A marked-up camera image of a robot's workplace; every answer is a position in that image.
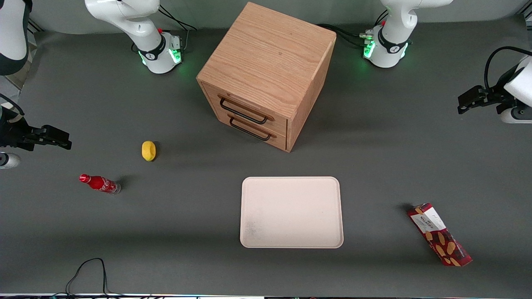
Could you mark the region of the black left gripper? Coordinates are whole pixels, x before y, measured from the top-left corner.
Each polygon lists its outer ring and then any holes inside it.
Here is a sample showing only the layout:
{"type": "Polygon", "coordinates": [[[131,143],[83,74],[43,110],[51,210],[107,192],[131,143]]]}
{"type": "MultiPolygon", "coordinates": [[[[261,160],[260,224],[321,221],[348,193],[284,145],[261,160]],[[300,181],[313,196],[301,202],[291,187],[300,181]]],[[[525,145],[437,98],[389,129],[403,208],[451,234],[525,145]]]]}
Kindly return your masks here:
{"type": "Polygon", "coordinates": [[[490,87],[488,83],[488,67],[484,71],[484,84],[487,90],[487,95],[484,87],[474,86],[458,97],[458,114],[464,114],[468,110],[477,107],[483,107],[487,98],[488,105],[498,104],[496,110],[498,114],[502,114],[507,109],[512,109],[519,106],[519,101],[504,89],[505,84],[509,83],[517,70],[517,66],[513,66],[500,76],[497,83],[490,87]]]}

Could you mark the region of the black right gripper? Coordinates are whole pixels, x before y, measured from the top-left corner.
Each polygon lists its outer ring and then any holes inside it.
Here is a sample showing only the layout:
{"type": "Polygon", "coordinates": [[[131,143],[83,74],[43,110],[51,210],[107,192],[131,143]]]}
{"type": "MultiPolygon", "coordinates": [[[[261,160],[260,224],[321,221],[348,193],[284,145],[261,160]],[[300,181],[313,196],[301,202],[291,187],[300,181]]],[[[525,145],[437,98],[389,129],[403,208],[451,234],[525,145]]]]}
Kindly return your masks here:
{"type": "Polygon", "coordinates": [[[34,127],[28,125],[22,112],[17,113],[1,107],[0,147],[21,148],[33,151],[35,145],[51,145],[70,150],[72,142],[69,134],[51,125],[44,125],[39,136],[34,134],[34,127]]]}

